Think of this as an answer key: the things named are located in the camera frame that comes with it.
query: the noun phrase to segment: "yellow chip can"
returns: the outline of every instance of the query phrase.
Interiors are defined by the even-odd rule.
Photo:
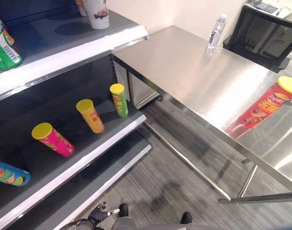
[[[95,110],[92,100],[80,100],[76,104],[76,108],[94,133],[101,133],[104,130],[104,124]]]

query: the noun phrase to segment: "black shoe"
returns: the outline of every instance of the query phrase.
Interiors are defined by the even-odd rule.
[[[192,220],[192,215],[189,212],[185,212],[182,215],[181,224],[191,224]]]
[[[127,204],[121,204],[119,206],[120,212],[118,213],[118,217],[128,217],[128,206]]]

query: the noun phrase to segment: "black office chair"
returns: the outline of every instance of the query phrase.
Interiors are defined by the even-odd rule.
[[[278,73],[290,61],[292,22],[243,6],[223,47]]]

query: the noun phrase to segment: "white shelf trim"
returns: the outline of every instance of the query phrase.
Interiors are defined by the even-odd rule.
[[[33,205],[39,202],[41,199],[45,198],[51,191],[55,188],[59,187],[64,181],[70,179],[76,172],[79,172],[83,167],[93,161],[96,157],[98,157],[101,153],[106,151],[108,148],[113,146],[119,140],[121,140],[125,135],[133,131],[137,126],[139,126],[142,122],[146,120],[146,116],[142,115],[137,118],[135,121],[126,126],[123,130],[112,136],[109,140],[104,142],[102,145],[95,148],[93,151],[88,153],[86,156],[82,157],[79,161],[77,161],[74,165],[69,167],[59,176],[54,178],[52,181],[47,183],[33,195],[24,200],[20,205],[13,208],[10,212],[0,218],[0,229],[5,228],[7,225],[12,223],[15,219],[21,214],[24,214],[27,210],[29,210]]]
[[[19,92],[26,88],[26,84],[41,77],[117,47],[133,44],[147,36],[146,28],[139,25],[26,65],[22,63],[21,66],[0,74],[0,96],[12,90]]]
[[[69,216],[61,221],[53,230],[59,230],[64,225],[70,223],[75,219],[81,212],[83,212],[96,198],[98,198],[106,189],[108,189],[116,180],[118,180],[126,171],[128,171],[140,158],[143,157],[147,152],[150,151],[151,145],[149,144],[144,150],[137,154],[128,164],[126,164],[119,172],[117,172],[111,179],[99,188],[91,197],[89,197],[83,204],[75,209]]]

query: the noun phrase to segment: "gray shelf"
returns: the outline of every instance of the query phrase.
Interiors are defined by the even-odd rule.
[[[23,62],[14,69],[0,70],[0,100],[147,38],[143,26],[113,11],[109,15],[110,26],[104,30],[92,29],[78,11],[11,27],[13,48]]]
[[[118,117],[110,100],[98,105],[96,109],[105,125],[101,134],[94,134],[82,116],[57,127],[75,146],[71,156],[61,157],[39,141],[13,156],[17,162],[24,162],[23,168],[31,173],[31,180],[23,187],[0,183],[0,229],[42,201],[146,119],[130,103],[128,117],[125,118]]]
[[[8,230],[59,229],[87,208],[150,149],[151,145],[133,131]]]

